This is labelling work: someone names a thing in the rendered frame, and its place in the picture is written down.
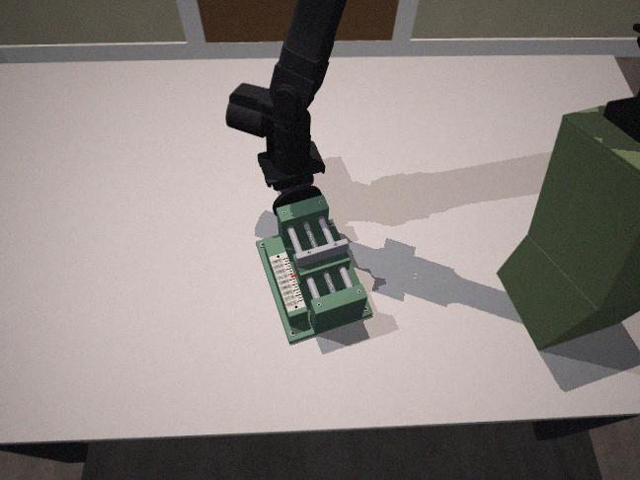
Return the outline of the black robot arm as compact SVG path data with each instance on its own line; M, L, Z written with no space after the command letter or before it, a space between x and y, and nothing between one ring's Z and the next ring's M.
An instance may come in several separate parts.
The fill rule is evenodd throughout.
M268 88L241 83L229 96L227 126L266 137L273 166L274 143L296 154L311 142L307 108L322 86L346 2L297 0L270 93ZM637 96L608 102L603 116L640 143L640 90Z

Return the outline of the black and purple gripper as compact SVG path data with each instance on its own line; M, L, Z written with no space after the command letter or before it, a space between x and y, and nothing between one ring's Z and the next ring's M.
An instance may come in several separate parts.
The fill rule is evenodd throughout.
M292 187L312 185L313 174L325 173L325 164L314 141L311 140L304 150L296 154L281 151L275 143L274 146L275 166L267 151L258 154L258 162L269 188L273 185L275 191L283 193Z

